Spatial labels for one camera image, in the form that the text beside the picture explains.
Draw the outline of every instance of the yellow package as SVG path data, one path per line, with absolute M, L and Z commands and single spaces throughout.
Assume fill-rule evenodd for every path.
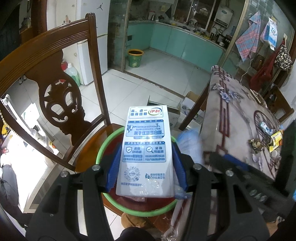
M 271 136 L 271 141 L 270 141 L 271 145 L 269 146 L 269 152 L 272 152 L 279 146 L 279 141 L 281 139 L 283 139 L 283 136 L 280 131 L 278 131 L 277 133 Z

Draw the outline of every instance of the chair backrest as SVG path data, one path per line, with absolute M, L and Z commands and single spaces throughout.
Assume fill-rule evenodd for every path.
M 271 94 L 273 94 L 276 98 L 273 102 L 268 101 L 268 98 Z M 289 103 L 277 86 L 274 86 L 266 95 L 266 103 L 267 107 L 273 114 L 275 114 L 279 109 L 284 110 L 285 114 L 281 118 L 279 118 L 280 123 L 284 122 L 294 112 L 294 109 L 290 107 Z
M 91 123 L 84 120 L 85 112 L 82 107 L 79 87 L 61 69 L 62 49 L 86 39 L 95 88 L 102 112 Z M 0 70 L 0 96 L 3 96 L 7 89 L 24 74 L 27 78 L 37 82 L 40 107 L 44 116 L 52 125 L 60 128 L 65 135 L 71 134 L 72 147 L 69 148 L 63 159 L 57 157 L 28 134 L 0 102 L 4 120 L 20 137 L 43 155 L 70 170 L 74 170 L 74 166 L 68 164 L 68 162 L 75 150 L 102 121 L 105 125 L 110 124 L 99 63 L 94 13 L 87 14 L 85 19 L 54 28 L 27 41 L 0 62 Z M 59 79 L 64 79 L 65 82 L 56 84 Z M 68 93 L 70 93 L 72 99 L 69 106 L 66 103 Z M 60 114 L 52 110 L 52 107 L 56 104 L 63 109 Z

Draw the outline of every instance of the red cloth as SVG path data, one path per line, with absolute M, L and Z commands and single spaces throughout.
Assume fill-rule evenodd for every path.
M 278 47 L 276 51 L 272 55 L 270 55 L 269 59 L 265 61 L 261 69 L 250 79 L 250 89 L 258 92 L 261 89 L 264 82 L 272 80 L 274 61 L 278 55 L 279 50 L 280 47 Z

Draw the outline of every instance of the plaid towel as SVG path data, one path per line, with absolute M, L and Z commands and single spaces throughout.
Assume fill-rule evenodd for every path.
M 248 56 L 251 57 L 251 52 L 256 53 L 261 24 L 260 11 L 255 13 L 248 23 L 249 28 L 235 42 L 243 62 Z

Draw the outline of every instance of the cardboard box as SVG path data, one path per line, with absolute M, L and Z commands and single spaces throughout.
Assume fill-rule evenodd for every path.
M 163 104 L 151 101 L 149 96 L 147 105 L 154 106 L 154 105 L 163 105 Z M 171 106 L 167 106 L 167 108 L 168 108 L 168 119 L 170 122 L 170 128 L 174 128 L 180 117 L 180 108 L 174 108 Z
M 188 115 L 191 108 L 194 106 L 195 102 L 198 100 L 199 96 L 193 93 L 192 91 L 189 91 L 187 95 L 185 96 L 184 100 L 180 101 L 180 110 L 183 114 Z M 196 116 L 193 118 L 193 120 L 198 123 L 202 124 L 203 118 L 205 116 L 205 112 L 202 110 L 199 110 Z

